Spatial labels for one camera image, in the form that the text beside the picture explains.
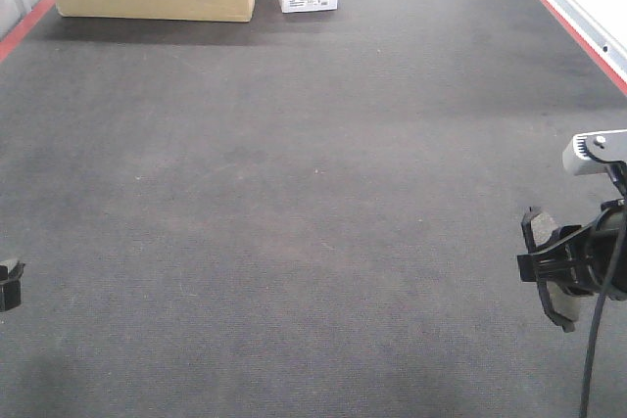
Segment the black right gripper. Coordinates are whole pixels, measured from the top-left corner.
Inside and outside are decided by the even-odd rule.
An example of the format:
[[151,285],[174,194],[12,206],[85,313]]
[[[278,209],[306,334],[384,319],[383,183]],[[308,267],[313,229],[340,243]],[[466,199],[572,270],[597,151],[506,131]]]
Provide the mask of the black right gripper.
[[602,203],[601,213],[586,225],[558,226],[541,235],[531,224],[522,224],[527,252],[517,256],[520,279],[555,282],[573,297],[599,294],[619,233],[626,228],[625,214],[620,199]]

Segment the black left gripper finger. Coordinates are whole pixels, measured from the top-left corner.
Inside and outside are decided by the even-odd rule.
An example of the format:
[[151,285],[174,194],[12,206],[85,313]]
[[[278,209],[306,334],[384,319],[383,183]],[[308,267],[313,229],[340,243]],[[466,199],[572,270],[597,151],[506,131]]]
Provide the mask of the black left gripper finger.
[[1,311],[6,312],[22,303],[21,278],[24,275],[24,264],[18,258],[10,258],[1,262]]

